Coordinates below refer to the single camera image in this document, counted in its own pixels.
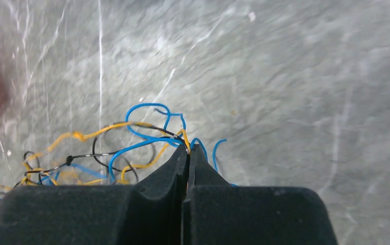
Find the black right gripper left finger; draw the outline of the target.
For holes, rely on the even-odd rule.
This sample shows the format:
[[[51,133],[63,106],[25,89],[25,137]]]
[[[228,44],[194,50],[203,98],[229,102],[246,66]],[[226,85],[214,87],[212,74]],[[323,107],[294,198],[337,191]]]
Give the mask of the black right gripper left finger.
[[[0,202],[0,244],[180,244],[189,158],[135,185],[22,186]]]

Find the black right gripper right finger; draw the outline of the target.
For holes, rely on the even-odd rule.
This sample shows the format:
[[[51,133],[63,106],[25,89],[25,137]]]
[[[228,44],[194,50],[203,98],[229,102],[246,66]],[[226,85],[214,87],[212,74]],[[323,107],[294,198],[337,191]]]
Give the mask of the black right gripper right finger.
[[[337,244],[324,202],[311,189],[232,186],[192,147],[183,202],[183,244]]]

